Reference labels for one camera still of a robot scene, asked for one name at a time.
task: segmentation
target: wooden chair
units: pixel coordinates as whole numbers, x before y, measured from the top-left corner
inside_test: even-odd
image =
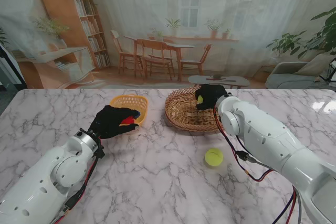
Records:
[[[120,73],[120,68],[121,68],[121,62],[122,62],[122,72],[124,73],[125,71],[125,62],[130,62],[134,64],[134,77],[136,77],[137,71],[140,71],[140,75],[142,76],[142,60],[141,60],[141,55],[137,55],[134,57],[134,54],[130,52],[125,52],[122,50],[121,45],[119,43],[119,34],[117,31],[111,30],[111,35],[113,38],[114,45],[116,47],[116,50],[119,54],[119,66],[118,66],[118,73]]]
[[[148,39],[150,39],[150,40],[156,40],[155,37],[149,37]],[[174,44],[174,41],[172,41],[170,39],[163,39],[163,42],[168,42],[168,43]],[[172,51],[171,50],[169,50],[169,51],[170,51],[170,57],[164,57],[164,59],[170,61],[170,64],[171,64],[172,70],[173,70],[173,76],[175,77],[175,70],[174,70],[174,65],[173,65]],[[155,56],[153,54],[153,49],[152,49],[152,54],[150,54],[148,56],[151,57],[151,58],[161,59],[161,57]],[[152,75],[152,64],[150,64],[150,67],[149,67],[149,75],[150,76]]]
[[[164,72],[166,76],[170,77],[170,80],[172,80],[172,76],[170,73],[170,60],[166,60],[164,57],[163,50],[167,49],[167,44],[160,41],[155,40],[146,40],[146,39],[138,39],[137,43],[142,46],[142,60],[143,60],[143,71],[145,78],[147,78],[147,64],[150,63],[151,65],[158,65],[162,66],[164,69]],[[145,48],[151,48],[154,50],[160,50],[161,51],[161,57],[155,56],[155,57],[147,57],[145,56]]]
[[[181,60],[181,71],[183,70],[184,65],[196,65],[199,70],[199,74],[202,76],[203,75],[203,69],[202,69],[202,64],[205,62],[205,59],[211,49],[211,44],[206,44],[204,47],[204,53],[202,55],[202,58],[200,61],[196,60]]]

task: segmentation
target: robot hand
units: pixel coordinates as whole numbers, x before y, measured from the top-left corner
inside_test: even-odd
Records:
[[[126,126],[119,126],[123,120],[132,116],[138,118],[140,112],[128,108],[115,108],[106,105],[99,111],[89,127],[89,132],[94,132],[101,139],[111,138],[119,134],[130,132],[139,127],[133,123]]]
[[[225,95],[228,95],[228,93],[222,85],[204,84],[195,92],[196,100],[199,101],[196,107],[198,110],[213,109],[217,100]]]

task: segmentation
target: yellow tennis ball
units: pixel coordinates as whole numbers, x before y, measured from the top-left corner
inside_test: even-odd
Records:
[[[205,162],[210,166],[218,166],[223,161],[223,153],[220,149],[211,148],[205,153]]]
[[[199,95],[197,98],[197,104],[201,104],[201,103],[203,103],[203,97]]]

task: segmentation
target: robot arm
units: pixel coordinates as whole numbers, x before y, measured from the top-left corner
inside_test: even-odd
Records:
[[[80,190],[70,199],[68,195],[84,178],[88,162],[95,156],[95,164],[104,156],[99,137],[111,138],[136,129],[137,124],[119,125],[124,119],[139,115],[136,110],[107,105],[97,113],[88,132],[80,129],[63,146],[47,151],[0,201],[0,223],[57,222],[60,213],[71,210],[79,200]]]
[[[215,107],[229,135],[242,139],[251,155],[295,186],[313,223],[336,224],[334,165],[303,146],[280,121],[228,94],[223,86],[203,85],[196,99],[198,109]]]

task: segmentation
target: gray sofa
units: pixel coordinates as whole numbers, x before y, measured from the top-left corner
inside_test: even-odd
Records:
[[[294,74],[308,62],[282,62],[277,64],[265,83],[268,89],[306,89],[317,76]]]

